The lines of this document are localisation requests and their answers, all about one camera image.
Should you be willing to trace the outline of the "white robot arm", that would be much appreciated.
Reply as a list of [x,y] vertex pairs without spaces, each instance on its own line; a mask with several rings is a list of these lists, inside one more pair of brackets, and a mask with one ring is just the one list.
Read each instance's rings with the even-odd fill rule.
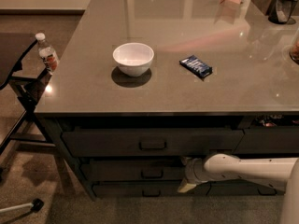
[[279,224],[299,224],[299,158],[240,159],[213,154],[205,159],[184,157],[178,188],[186,193],[209,181],[246,180],[284,191]]

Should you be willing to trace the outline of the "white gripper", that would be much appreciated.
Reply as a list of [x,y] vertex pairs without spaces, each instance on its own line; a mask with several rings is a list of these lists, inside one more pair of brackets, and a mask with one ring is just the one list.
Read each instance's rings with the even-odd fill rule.
[[178,187],[178,193],[186,193],[209,180],[202,159],[183,156],[180,161],[185,166],[185,178]]

